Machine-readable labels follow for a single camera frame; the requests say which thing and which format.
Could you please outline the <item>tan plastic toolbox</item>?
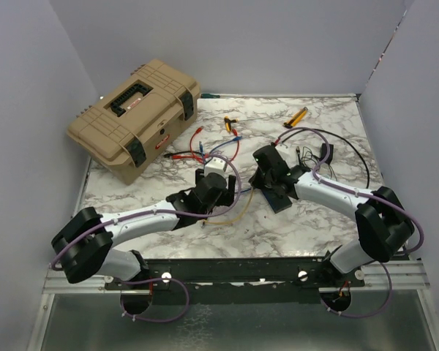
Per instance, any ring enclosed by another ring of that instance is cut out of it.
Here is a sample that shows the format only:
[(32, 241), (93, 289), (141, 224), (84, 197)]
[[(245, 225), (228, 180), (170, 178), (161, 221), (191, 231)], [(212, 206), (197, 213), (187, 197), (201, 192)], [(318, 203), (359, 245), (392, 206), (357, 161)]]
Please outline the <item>tan plastic toolbox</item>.
[(67, 127), (67, 135), (126, 185), (198, 117), (200, 84), (158, 59), (129, 78)]

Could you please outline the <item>yellow utility knife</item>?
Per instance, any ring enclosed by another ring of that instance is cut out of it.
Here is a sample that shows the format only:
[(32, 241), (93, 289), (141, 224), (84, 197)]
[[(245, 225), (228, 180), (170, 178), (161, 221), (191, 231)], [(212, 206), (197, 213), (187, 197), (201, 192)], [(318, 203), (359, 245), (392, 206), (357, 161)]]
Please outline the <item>yellow utility knife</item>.
[(287, 129), (291, 129), (294, 128), (298, 122), (300, 122), (300, 120), (303, 119), (303, 117), (305, 117), (305, 115), (308, 112), (308, 108), (307, 107), (303, 107), (302, 109), (300, 109), (300, 111), (298, 111), (290, 120), (286, 121), (283, 126)]

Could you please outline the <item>black blue network switch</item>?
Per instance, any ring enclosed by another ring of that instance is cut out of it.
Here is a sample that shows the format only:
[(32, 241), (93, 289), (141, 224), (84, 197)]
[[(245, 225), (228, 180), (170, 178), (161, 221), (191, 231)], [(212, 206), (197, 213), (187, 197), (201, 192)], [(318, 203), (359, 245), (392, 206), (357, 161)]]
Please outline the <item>black blue network switch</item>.
[(262, 189), (261, 192), (275, 214), (292, 206), (292, 202), (283, 192), (274, 189)]

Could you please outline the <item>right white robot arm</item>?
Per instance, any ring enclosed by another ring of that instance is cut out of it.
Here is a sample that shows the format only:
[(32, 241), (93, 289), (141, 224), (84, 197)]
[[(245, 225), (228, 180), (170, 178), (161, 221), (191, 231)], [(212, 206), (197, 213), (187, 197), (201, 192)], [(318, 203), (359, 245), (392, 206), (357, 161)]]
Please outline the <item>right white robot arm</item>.
[(323, 205), (356, 223), (358, 238), (327, 254), (321, 266), (323, 281), (337, 286), (348, 273), (372, 261), (387, 263), (412, 236), (413, 222), (394, 191), (382, 186), (372, 191), (323, 180), (308, 167), (289, 167), (274, 144), (253, 153), (258, 166), (249, 180), (274, 213), (292, 206), (292, 200)]

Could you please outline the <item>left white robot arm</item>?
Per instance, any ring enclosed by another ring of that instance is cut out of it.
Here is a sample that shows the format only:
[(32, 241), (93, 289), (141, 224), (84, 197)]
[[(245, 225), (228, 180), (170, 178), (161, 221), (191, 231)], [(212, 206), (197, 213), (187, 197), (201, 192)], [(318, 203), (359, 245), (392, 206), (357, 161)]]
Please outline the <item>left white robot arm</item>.
[(70, 284), (94, 275), (113, 276), (133, 289), (142, 287), (148, 266), (136, 250), (116, 246), (144, 235), (174, 231), (212, 215), (214, 208), (235, 203), (236, 177), (196, 172), (195, 186), (171, 194), (138, 211), (99, 214), (93, 207), (80, 210), (52, 239), (56, 253), (51, 263)]

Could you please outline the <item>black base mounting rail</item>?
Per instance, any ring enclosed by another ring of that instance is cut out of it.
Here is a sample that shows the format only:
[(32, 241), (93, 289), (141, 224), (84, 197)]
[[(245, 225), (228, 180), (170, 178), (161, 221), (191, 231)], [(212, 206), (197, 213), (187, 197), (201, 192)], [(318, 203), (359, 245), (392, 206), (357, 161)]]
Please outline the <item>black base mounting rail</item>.
[(128, 285), (118, 279), (105, 289), (156, 304), (318, 303), (320, 292), (362, 287), (359, 268), (331, 273), (324, 257), (150, 259), (153, 284)]

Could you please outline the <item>green handled screwdriver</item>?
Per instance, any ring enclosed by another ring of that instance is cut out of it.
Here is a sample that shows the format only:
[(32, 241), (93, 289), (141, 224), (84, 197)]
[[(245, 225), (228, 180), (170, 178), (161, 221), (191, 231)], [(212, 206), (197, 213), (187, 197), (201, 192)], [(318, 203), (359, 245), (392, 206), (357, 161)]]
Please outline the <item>green handled screwdriver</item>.
[(200, 95), (201, 99), (219, 99), (221, 96), (219, 94), (203, 93)]

